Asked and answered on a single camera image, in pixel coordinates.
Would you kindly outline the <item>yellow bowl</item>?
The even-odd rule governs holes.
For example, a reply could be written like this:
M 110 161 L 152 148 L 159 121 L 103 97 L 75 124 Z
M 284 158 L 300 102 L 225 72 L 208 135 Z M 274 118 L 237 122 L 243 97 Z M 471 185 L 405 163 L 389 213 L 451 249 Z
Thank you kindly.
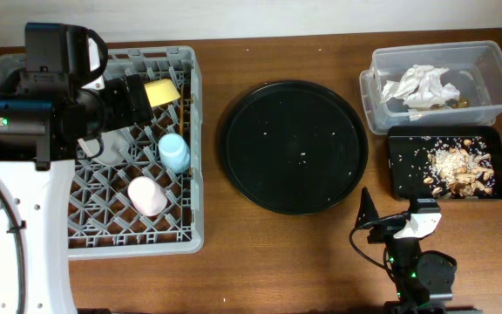
M 144 83 L 150 107 L 168 104 L 180 98 L 176 85 L 169 78 Z

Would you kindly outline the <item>grey-green plate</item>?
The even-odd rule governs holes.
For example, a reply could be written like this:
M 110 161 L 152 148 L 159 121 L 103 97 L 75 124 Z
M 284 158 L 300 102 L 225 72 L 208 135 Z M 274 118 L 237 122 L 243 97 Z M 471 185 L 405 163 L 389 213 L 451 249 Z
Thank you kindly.
M 101 139 L 104 144 L 103 153 L 93 158 L 94 161 L 108 166 L 114 167 L 124 161 L 124 157 L 120 153 L 121 149 L 128 150 L 130 147 L 129 141 L 120 130 L 101 133 Z M 100 149 L 97 139 L 94 140 L 78 140 L 78 144 L 85 154 L 89 157 L 96 155 Z

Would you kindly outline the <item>blue cup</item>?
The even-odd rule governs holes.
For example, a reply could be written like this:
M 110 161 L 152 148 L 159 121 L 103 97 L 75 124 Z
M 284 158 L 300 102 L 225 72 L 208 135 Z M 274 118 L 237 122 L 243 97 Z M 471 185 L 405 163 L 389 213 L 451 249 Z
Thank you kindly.
M 190 150 L 177 133 L 167 133 L 159 139 L 159 157 L 162 164 L 176 174 L 189 169 Z

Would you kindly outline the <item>pink cup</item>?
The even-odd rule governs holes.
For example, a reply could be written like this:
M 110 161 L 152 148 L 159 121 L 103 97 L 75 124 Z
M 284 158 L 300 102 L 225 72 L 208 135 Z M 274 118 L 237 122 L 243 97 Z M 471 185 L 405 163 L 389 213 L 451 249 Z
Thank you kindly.
M 127 193 L 134 208 L 145 216 L 160 214 L 168 203 L 166 190 L 145 176 L 133 179 L 127 187 Z

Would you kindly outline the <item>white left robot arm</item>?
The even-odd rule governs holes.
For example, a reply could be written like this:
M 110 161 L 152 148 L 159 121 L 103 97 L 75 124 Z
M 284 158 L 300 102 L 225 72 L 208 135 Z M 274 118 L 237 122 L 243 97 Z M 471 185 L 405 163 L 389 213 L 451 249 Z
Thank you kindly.
M 0 85 L 0 312 L 73 313 L 67 212 L 75 166 L 121 164 L 124 131 L 153 116 L 139 75 L 14 71 Z

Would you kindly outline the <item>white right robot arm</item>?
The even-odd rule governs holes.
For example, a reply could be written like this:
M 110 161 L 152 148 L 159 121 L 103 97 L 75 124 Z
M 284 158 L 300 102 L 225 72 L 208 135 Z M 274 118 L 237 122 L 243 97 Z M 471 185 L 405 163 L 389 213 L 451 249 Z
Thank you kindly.
M 397 290 L 397 301 L 384 305 L 386 313 L 445 313 L 445 303 L 452 300 L 457 261 L 436 250 L 421 250 L 420 242 L 433 234 L 442 218 L 434 199 L 411 199 L 407 210 L 381 217 L 367 188 L 349 241 L 354 234 L 368 230 L 369 244 L 382 244 L 383 260 L 379 263 L 352 248 L 368 262 L 383 269 Z

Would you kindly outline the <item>grey dishwasher rack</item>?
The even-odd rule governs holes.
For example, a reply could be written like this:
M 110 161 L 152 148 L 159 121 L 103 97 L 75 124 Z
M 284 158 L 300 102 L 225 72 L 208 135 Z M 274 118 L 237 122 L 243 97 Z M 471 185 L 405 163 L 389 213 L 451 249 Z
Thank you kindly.
M 25 70 L 26 52 L 0 57 L 0 85 L 17 70 Z M 183 139 L 189 147 L 189 106 L 193 106 L 193 178 L 176 174 L 159 157 L 159 139 L 179 134 L 180 99 L 152 107 L 153 118 L 124 131 L 130 147 L 114 167 L 78 163 L 67 212 L 68 257 L 72 260 L 126 258 L 193 253 L 204 242 L 203 178 L 200 160 L 202 124 L 201 73 L 192 48 L 169 46 L 108 50 L 101 78 L 88 84 L 100 90 L 106 80 L 138 74 L 145 83 L 171 79 L 180 92 L 185 84 Z M 148 177 L 166 190 L 168 203 L 158 215 L 141 215 L 127 193 L 129 183 Z

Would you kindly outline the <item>black rectangular tray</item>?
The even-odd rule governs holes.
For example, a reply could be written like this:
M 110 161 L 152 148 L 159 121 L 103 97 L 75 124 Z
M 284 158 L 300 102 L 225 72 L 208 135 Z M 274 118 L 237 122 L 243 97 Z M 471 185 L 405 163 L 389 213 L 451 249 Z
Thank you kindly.
M 439 137 L 481 136 L 486 142 L 495 170 L 495 186 L 489 197 L 502 199 L 502 143 L 490 126 L 394 126 L 388 132 L 388 151 L 392 189 L 397 199 L 432 197 L 423 183 L 427 150 Z

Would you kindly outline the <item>round black tray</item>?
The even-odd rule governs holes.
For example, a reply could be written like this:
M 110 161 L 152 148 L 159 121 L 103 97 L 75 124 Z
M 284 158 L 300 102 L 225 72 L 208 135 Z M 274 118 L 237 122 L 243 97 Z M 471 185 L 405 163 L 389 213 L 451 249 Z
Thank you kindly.
M 248 200 L 308 215 L 351 194 L 367 166 L 368 138 L 352 105 L 329 88 L 286 80 L 241 97 L 220 132 L 220 158 Z

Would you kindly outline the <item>crumpled white tissue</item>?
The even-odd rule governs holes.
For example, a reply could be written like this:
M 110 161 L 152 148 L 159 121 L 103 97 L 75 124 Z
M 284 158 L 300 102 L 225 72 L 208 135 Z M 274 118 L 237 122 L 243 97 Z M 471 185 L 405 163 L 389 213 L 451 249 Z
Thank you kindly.
M 411 109 L 430 109 L 445 106 L 450 100 L 459 101 L 460 91 L 451 83 L 443 85 L 441 77 L 450 69 L 433 65 L 413 65 L 399 81 L 388 80 L 381 92 L 381 101 L 400 99 Z

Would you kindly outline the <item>clear plastic bin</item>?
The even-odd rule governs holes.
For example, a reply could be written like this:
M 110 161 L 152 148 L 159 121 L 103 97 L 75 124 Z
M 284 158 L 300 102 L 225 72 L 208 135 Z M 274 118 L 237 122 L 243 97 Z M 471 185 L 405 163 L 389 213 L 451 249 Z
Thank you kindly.
M 411 109 L 400 99 L 383 103 L 386 82 L 399 81 L 413 65 L 449 68 L 441 82 L 453 84 L 460 100 L 430 109 Z M 394 126 L 490 126 L 502 113 L 502 51 L 492 41 L 377 49 L 359 82 L 363 110 L 374 134 L 386 134 Z

